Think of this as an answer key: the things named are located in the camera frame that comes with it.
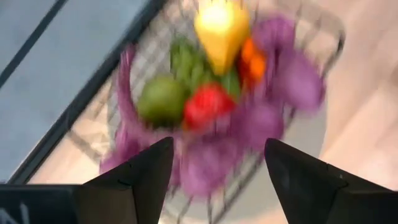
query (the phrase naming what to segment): gray surface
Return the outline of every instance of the gray surface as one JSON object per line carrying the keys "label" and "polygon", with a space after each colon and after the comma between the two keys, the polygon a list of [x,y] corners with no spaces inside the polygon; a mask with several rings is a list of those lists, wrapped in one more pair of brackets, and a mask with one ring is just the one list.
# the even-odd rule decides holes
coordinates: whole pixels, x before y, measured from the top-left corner
{"label": "gray surface", "polygon": [[[6,9],[0,9],[0,18],[10,14],[7,10],[11,10],[13,4],[7,1],[1,3]],[[120,41],[145,2],[69,0],[57,14],[0,89],[0,180],[10,178],[56,122]],[[30,19],[30,16],[20,15],[23,10],[17,9],[14,13],[21,17],[10,19],[9,24],[16,24],[15,20],[22,17],[24,21]],[[8,26],[3,22],[0,22],[0,29]],[[12,39],[12,35],[2,35],[0,43]]]}
{"label": "gray surface", "polygon": [[0,1],[0,72],[12,60],[55,1]]}

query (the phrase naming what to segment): yellow pear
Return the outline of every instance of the yellow pear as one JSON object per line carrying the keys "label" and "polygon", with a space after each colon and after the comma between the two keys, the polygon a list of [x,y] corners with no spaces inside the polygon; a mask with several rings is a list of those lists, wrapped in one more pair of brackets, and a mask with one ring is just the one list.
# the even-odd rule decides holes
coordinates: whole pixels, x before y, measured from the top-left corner
{"label": "yellow pear", "polygon": [[250,15],[236,2],[214,2],[199,11],[195,31],[214,73],[223,75],[250,33]]}

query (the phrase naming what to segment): green avocado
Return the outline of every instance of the green avocado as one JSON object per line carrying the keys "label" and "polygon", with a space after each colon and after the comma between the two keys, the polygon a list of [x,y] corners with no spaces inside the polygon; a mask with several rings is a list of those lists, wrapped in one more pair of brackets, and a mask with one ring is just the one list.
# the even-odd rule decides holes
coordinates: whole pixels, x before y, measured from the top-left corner
{"label": "green avocado", "polygon": [[154,128],[171,128],[180,124],[189,91],[172,75],[163,74],[149,80],[136,104],[138,115]]}

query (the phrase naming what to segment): wooden floor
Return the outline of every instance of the wooden floor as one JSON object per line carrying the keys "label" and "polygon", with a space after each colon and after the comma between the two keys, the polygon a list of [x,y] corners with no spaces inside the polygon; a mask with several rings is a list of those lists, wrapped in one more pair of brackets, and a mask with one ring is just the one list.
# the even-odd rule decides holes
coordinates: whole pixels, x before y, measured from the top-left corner
{"label": "wooden floor", "polygon": [[[398,190],[398,1],[318,2],[340,17],[347,31],[343,55],[328,79],[321,159]],[[32,182],[83,182],[96,169],[80,152],[58,151]],[[280,210],[259,219],[266,221],[285,222]]]}

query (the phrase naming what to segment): fruit basket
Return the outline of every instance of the fruit basket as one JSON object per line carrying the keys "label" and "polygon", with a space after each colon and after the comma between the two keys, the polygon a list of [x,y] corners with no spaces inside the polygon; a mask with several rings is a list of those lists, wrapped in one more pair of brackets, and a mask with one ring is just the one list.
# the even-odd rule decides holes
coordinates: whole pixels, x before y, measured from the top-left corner
{"label": "fruit basket", "polygon": [[[205,4],[208,2],[204,0],[169,0],[149,26],[144,29],[136,43],[133,69],[130,74],[131,90],[135,102],[148,79],[159,71],[170,70],[169,48],[176,34],[183,34],[198,43],[193,20],[198,10]],[[261,15],[274,12],[283,13],[293,19],[295,21],[295,46],[301,48],[318,65],[321,70],[320,74],[325,78],[343,49],[345,34],[343,26],[337,18],[309,2],[277,0],[269,3],[247,0],[240,1],[239,4],[244,4],[250,10],[252,23]],[[111,149],[114,148],[113,136],[120,124],[117,99],[113,88],[117,72],[115,71],[110,78],[111,87],[107,90],[102,105],[99,105],[99,107],[108,107],[106,124],[109,127],[107,135],[111,138]],[[294,114],[293,108],[284,110],[286,128],[289,128]],[[92,153],[89,144],[85,144],[82,139],[77,137],[75,139],[86,148],[86,152],[91,154],[95,161],[101,160],[102,155]],[[207,223],[219,223],[255,176],[263,160],[262,154],[246,155],[241,165],[231,172],[226,186],[217,192],[216,197],[208,197],[205,203],[185,197],[180,193],[178,186],[170,188],[161,221],[164,223],[190,223],[189,219],[186,219],[186,214],[189,209],[195,207],[195,210],[206,214]]]}

